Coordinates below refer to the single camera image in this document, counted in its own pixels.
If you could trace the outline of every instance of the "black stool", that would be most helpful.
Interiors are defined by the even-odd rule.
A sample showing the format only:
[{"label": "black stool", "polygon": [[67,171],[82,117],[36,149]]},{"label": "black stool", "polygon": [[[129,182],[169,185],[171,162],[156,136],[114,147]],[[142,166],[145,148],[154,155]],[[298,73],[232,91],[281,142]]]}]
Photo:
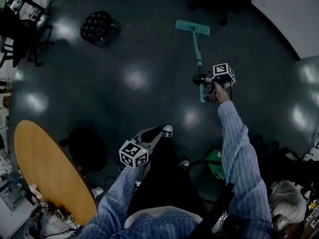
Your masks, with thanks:
[{"label": "black stool", "polygon": [[74,164],[82,167],[80,171],[82,175],[100,171],[108,162],[103,140],[90,128],[76,127],[59,144],[62,147],[69,147]]},{"label": "black stool", "polygon": [[101,40],[104,46],[110,44],[104,40],[104,37],[110,32],[111,28],[122,30],[119,26],[112,24],[113,20],[106,11],[97,11],[88,16],[81,26],[81,36],[84,40],[95,45],[96,41]]}]

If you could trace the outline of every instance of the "wooden tabletop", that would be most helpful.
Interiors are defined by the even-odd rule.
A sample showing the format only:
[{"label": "wooden tabletop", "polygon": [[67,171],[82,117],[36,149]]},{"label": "wooden tabletop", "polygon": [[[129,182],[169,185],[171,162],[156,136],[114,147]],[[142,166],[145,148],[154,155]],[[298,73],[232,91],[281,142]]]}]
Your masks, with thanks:
[{"label": "wooden tabletop", "polygon": [[85,225],[97,213],[83,176],[40,126],[21,121],[14,132],[14,150],[28,185],[35,184],[45,200],[69,211],[76,224]]}]

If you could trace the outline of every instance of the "hand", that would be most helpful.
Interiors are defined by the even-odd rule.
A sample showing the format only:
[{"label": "hand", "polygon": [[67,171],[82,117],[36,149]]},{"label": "hand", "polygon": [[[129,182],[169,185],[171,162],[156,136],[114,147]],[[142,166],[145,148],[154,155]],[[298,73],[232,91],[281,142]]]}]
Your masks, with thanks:
[{"label": "hand", "polygon": [[215,98],[219,104],[230,100],[227,92],[223,89],[223,87],[217,81],[212,81],[212,84],[214,84],[215,86],[215,89],[216,89]]}]

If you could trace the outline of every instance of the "dark green floor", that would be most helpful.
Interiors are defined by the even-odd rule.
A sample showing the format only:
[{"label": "dark green floor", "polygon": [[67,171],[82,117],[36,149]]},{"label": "dark green floor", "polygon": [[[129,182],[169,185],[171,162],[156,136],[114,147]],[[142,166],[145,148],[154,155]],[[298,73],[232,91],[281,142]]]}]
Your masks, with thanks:
[{"label": "dark green floor", "polygon": [[[170,123],[178,157],[191,162],[220,147],[218,105],[201,104],[191,80],[197,73],[191,35],[174,28],[183,19],[210,26],[210,36],[199,38],[204,70],[223,62],[231,66],[233,102],[250,132],[278,140],[302,156],[319,122],[319,60],[296,62],[249,10],[230,12],[228,25],[220,27],[217,12],[188,11],[188,1],[56,0],[51,17],[56,45],[42,49],[42,67],[27,62],[18,67],[11,145],[23,119],[38,123],[56,140],[76,126],[89,126],[108,148],[107,166],[87,175],[89,183],[99,186],[105,176],[119,174],[113,155],[146,127]],[[98,10],[107,11],[123,29],[110,48],[80,37],[83,20]],[[214,183],[204,166],[192,177],[206,197],[219,192],[221,183]]]}]

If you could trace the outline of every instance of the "mop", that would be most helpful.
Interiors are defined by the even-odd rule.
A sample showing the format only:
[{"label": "mop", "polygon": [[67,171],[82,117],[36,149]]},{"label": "mop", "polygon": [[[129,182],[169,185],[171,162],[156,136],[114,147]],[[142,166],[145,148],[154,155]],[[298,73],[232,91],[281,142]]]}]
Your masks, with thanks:
[{"label": "mop", "polygon": [[[202,64],[202,61],[201,61],[201,54],[200,54],[200,51],[198,49],[197,38],[198,38],[199,34],[205,34],[205,35],[209,36],[210,27],[178,19],[176,21],[175,28],[176,29],[180,29],[180,30],[184,30],[184,31],[192,32],[193,41],[194,41],[194,48],[195,48],[195,54],[196,54],[196,58],[197,58],[198,73],[199,73],[199,75],[201,75],[202,74],[201,69],[202,69],[203,64]],[[205,102],[204,84],[203,83],[199,85],[199,98],[200,98],[200,101],[202,103]]]}]

